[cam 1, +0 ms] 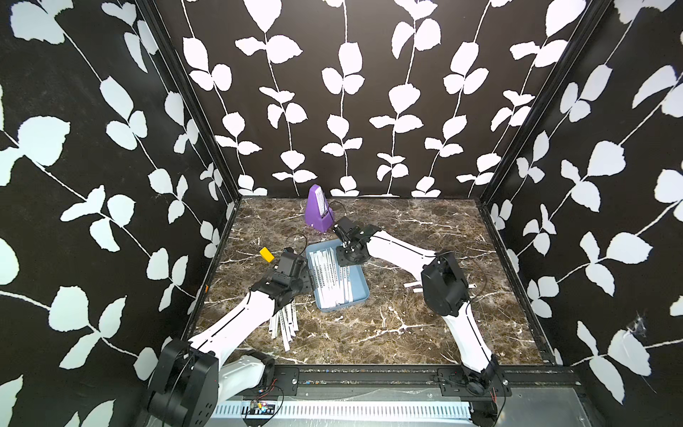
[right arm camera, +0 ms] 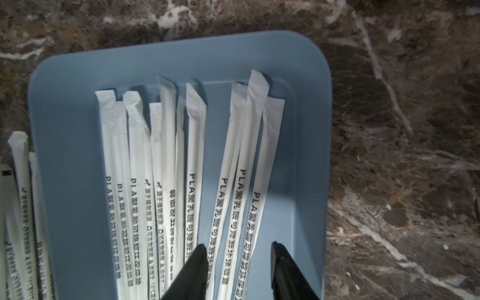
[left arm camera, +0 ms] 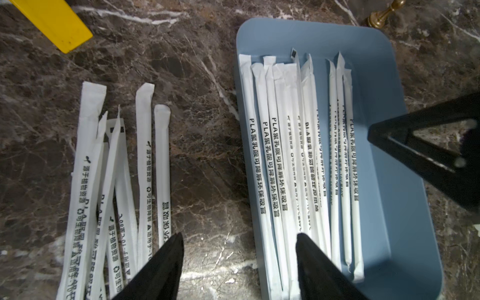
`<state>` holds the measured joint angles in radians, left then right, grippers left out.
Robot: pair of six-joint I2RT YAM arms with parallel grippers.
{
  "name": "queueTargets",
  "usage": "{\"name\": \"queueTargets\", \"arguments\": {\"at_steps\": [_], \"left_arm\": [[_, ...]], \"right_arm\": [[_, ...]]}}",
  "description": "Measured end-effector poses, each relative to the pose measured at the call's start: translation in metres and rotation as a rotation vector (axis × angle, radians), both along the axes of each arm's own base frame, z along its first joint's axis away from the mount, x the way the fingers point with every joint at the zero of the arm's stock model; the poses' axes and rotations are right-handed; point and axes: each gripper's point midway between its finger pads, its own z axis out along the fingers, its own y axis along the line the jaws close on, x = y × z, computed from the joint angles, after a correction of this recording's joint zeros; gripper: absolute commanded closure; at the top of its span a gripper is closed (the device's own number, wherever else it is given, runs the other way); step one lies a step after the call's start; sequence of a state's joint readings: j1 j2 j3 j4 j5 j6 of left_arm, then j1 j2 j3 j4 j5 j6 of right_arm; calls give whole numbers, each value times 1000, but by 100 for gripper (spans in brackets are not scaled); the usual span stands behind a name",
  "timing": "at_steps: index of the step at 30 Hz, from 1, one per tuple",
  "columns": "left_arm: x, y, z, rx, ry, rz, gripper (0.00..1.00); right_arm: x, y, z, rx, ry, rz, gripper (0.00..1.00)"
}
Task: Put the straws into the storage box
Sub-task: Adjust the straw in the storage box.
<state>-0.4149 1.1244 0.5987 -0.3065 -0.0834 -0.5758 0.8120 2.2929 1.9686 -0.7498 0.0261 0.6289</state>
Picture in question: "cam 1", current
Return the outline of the blue plastic storage box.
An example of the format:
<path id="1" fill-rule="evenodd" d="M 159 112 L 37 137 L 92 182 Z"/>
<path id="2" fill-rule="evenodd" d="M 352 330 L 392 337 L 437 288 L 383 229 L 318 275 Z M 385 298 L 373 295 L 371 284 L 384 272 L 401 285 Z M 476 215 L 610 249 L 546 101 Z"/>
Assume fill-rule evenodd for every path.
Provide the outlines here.
<path id="1" fill-rule="evenodd" d="M 336 249 L 339 239 L 309 245 L 305 250 L 318 309 L 338 311 L 368 299 L 370 292 L 359 265 L 341 267 Z"/>

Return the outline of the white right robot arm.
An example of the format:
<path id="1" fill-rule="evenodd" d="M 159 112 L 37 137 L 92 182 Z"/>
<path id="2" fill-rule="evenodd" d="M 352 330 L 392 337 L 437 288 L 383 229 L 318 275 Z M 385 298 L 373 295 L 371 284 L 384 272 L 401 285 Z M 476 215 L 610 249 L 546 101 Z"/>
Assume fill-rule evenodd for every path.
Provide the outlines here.
<path id="1" fill-rule="evenodd" d="M 470 287 L 454 254 L 416 247 L 372 224 L 360 227 L 347 217 L 336 222 L 333 231 L 342 242 L 336 248 L 339 265 L 361 265 L 377 258 L 405 270 L 420 282 L 427 307 L 443 318 L 455 339 L 462 383 L 474 396 L 490 393 L 499 364 L 478 329 Z"/>

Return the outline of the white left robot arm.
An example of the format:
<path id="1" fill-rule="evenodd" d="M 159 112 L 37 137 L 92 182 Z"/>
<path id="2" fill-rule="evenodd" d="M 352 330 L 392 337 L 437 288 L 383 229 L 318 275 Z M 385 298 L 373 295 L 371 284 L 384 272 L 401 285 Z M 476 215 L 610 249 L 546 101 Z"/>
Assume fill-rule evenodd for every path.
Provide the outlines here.
<path id="1" fill-rule="evenodd" d="M 226 360 L 255 329 L 298 295 L 312 292 L 307 258 L 286 248 L 245 298 L 190 340 L 174 339 L 160 353 L 143 408 L 163 425 L 204 426 L 219 403 L 261 383 L 264 357 Z"/>

